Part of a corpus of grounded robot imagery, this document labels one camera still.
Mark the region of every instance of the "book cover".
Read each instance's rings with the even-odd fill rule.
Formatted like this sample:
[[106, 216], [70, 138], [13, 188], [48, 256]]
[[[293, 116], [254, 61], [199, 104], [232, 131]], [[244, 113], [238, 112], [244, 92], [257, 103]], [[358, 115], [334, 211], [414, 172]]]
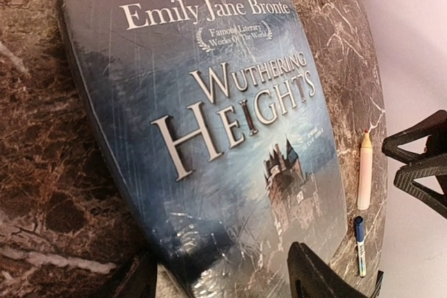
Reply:
[[101, 151], [191, 297], [290, 297], [287, 253], [347, 230], [316, 65], [291, 0], [58, 0]]

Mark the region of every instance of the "castle tower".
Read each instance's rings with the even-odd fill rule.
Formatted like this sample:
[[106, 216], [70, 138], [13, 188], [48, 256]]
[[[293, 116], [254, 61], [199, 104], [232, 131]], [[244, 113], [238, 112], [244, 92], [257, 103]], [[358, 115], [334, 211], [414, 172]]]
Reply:
[[265, 168], [265, 174], [264, 175], [267, 175], [267, 179], [268, 179], [268, 177], [271, 176], [271, 173], [270, 173], [270, 169], [271, 169], [270, 161], [264, 160], [264, 168]]
[[299, 178], [301, 178], [301, 180], [304, 181], [305, 178], [302, 174], [300, 157], [298, 156], [298, 154], [296, 153], [296, 151], [294, 150], [288, 139], [286, 143], [286, 151], [287, 151], [287, 160], [290, 163], [292, 169], [295, 170]]
[[279, 145], [277, 143], [274, 146], [274, 149], [276, 150], [276, 152], [278, 154], [279, 166], [281, 168], [281, 171], [284, 171], [286, 169], [286, 164], [284, 162], [284, 157], [282, 156], [281, 150], [279, 149]]
[[270, 154], [270, 162], [271, 162], [271, 168], [270, 168], [270, 172], [275, 175], [278, 174], [279, 172], [281, 172], [281, 170], [279, 169], [279, 158], [278, 158], [278, 153], [273, 149], [273, 156], [272, 154]]
[[287, 157], [284, 160], [284, 165], [286, 166], [287, 170], [290, 170], [292, 168], [292, 165], [290, 164], [290, 162], [288, 161]]

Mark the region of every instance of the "marble countertop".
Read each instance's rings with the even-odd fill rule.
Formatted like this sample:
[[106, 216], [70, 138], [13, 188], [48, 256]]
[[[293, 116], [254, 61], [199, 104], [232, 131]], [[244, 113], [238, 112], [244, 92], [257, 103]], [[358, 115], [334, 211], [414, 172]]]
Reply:
[[[0, 297], [86, 297], [145, 240], [101, 158], [68, 68], [55, 0], [0, 0]], [[362, 0], [294, 0], [328, 103], [348, 220], [366, 224], [358, 276], [353, 226], [330, 266], [370, 295], [385, 223], [386, 134]], [[376, 148], [372, 205], [356, 209], [361, 135]], [[160, 297], [174, 297], [166, 276]]]

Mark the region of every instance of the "white wall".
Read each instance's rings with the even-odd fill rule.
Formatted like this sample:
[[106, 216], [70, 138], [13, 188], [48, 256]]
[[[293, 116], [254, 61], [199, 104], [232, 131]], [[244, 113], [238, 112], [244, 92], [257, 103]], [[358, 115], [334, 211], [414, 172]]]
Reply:
[[[379, 59], [388, 134], [447, 110], [447, 0], [364, 2]], [[423, 144], [411, 149], [421, 151]], [[393, 186], [401, 165], [388, 159], [381, 298], [446, 298], [447, 220]]]

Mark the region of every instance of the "black object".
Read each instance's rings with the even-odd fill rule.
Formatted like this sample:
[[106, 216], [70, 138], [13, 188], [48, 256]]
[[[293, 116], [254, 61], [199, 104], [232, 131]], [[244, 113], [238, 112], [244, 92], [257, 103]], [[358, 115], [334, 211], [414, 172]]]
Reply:
[[372, 293], [371, 298], [377, 298], [380, 295], [382, 282], [383, 282], [383, 271], [379, 270], [379, 272], [377, 273], [376, 287], [374, 289], [374, 292]]
[[[426, 136], [422, 154], [399, 148]], [[439, 110], [415, 126], [387, 137], [382, 152], [406, 164], [397, 171], [394, 185], [447, 218], [447, 111]], [[437, 178], [443, 194], [414, 181], [429, 176]]]
[[122, 265], [90, 298], [155, 298], [156, 260], [142, 250]]
[[305, 244], [292, 244], [287, 264], [292, 298], [366, 298]]

